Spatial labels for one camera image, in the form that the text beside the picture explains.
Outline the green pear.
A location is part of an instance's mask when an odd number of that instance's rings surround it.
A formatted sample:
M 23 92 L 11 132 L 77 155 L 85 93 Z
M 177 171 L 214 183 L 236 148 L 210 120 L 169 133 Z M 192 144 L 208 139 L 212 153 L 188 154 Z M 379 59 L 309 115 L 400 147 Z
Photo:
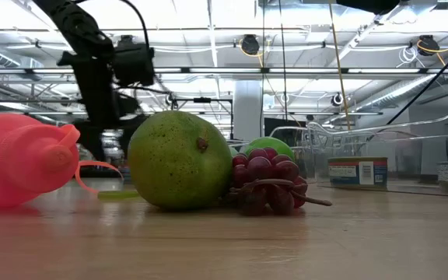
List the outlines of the green pear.
M 131 180 L 142 198 L 165 210 L 206 208 L 229 189 L 232 156 L 210 122 L 168 110 L 148 117 L 128 146 Z

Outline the orange plastic bottle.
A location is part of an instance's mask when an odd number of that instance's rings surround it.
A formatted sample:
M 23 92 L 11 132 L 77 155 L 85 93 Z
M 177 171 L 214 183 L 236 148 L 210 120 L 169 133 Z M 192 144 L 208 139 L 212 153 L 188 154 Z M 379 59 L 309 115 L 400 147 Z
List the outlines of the orange plastic bottle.
M 44 124 L 22 114 L 0 114 L 0 208 L 18 206 L 81 177 L 82 166 L 109 163 L 79 159 L 80 132 L 72 124 Z

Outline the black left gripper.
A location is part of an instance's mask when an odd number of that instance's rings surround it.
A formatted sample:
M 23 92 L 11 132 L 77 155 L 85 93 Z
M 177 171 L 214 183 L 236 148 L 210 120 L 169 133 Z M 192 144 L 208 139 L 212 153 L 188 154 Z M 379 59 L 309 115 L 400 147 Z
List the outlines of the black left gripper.
M 105 61 L 78 54 L 63 53 L 57 62 L 58 66 L 72 66 L 76 83 L 81 94 L 80 103 L 86 107 L 89 121 L 102 128 L 120 126 L 121 118 L 136 113 L 138 101 L 113 88 L 113 72 Z M 149 117 L 140 114 L 122 122 L 120 146 L 125 155 L 132 135 Z M 101 140 L 103 129 L 90 123 L 74 123 L 80 132 L 78 143 L 87 149 L 98 161 L 105 161 L 106 156 Z

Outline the red grape bunch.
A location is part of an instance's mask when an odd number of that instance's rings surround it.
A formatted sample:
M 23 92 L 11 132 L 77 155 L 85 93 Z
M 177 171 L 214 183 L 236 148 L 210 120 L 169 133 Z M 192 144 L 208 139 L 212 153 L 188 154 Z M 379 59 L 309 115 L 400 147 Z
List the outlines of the red grape bunch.
M 272 147 L 251 149 L 233 157 L 231 185 L 223 201 L 243 215 L 291 215 L 306 203 L 331 206 L 327 200 L 307 195 L 308 183 L 290 156 Z

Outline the black screen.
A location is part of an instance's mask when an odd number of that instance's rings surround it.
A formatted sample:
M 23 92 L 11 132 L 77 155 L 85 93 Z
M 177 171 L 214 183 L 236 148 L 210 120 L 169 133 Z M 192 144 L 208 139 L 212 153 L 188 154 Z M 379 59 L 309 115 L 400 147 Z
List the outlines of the black screen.
M 302 144 L 303 132 L 299 128 L 304 127 L 305 121 L 286 121 L 269 117 L 264 119 L 264 135 L 277 138 L 289 146 Z

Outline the white building column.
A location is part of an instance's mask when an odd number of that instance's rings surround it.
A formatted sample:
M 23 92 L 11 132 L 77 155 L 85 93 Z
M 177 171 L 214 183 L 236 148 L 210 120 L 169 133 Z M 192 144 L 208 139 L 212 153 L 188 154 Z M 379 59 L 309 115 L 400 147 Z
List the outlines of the white building column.
M 261 101 L 260 81 L 239 80 L 235 82 L 233 96 L 234 138 L 252 141 L 261 136 Z

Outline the black gantry frame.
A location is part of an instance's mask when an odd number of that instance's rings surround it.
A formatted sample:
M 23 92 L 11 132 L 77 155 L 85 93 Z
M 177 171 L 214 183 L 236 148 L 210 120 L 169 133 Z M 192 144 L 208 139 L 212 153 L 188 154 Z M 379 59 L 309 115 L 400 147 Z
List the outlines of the black gantry frame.
M 235 115 L 234 115 L 234 102 L 231 99 L 219 99 L 219 98 L 210 98 L 210 97 L 192 97 L 192 98 L 180 98 L 177 97 L 177 102 L 179 107 L 177 110 L 181 110 L 187 103 L 196 103 L 196 104 L 208 104 L 210 111 L 207 110 L 198 110 L 198 111 L 190 111 L 191 114 L 197 115 L 212 115 L 216 121 L 218 122 L 218 128 L 227 128 L 229 132 L 229 139 L 234 139 L 234 124 L 235 124 Z M 212 103 L 217 103 L 222 110 L 216 111 L 212 107 Z M 219 119 L 217 118 L 218 114 L 227 114 L 229 115 L 229 124 L 220 124 Z

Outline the barcode label tin can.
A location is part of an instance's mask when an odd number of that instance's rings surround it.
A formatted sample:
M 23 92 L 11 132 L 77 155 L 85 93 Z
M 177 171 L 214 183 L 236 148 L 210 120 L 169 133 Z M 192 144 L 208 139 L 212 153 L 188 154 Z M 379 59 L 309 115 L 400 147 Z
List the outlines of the barcode label tin can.
M 387 187 L 387 157 L 332 157 L 327 162 L 328 176 L 334 187 Z

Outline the green apple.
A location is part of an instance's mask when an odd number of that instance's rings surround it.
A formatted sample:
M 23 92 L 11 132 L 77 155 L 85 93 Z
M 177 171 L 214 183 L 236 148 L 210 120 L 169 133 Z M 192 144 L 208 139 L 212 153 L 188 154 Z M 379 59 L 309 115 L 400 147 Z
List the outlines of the green apple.
M 264 149 L 268 154 L 269 160 L 272 160 L 277 155 L 288 156 L 291 160 L 295 159 L 294 153 L 289 145 L 278 138 L 256 138 L 247 145 L 243 146 L 240 151 L 248 156 L 254 149 Z

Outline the blue label tuna can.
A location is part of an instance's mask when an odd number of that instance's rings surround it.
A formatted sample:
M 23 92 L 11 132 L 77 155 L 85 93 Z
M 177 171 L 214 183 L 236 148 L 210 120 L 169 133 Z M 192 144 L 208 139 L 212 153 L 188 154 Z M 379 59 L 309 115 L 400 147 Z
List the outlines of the blue label tuna can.
M 124 176 L 124 182 L 131 182 L 131 174 L 127 162 L 127 153 L 121 146 L 123 130 L 106 130 L 101 136 L 106 162 L 117 167 Z

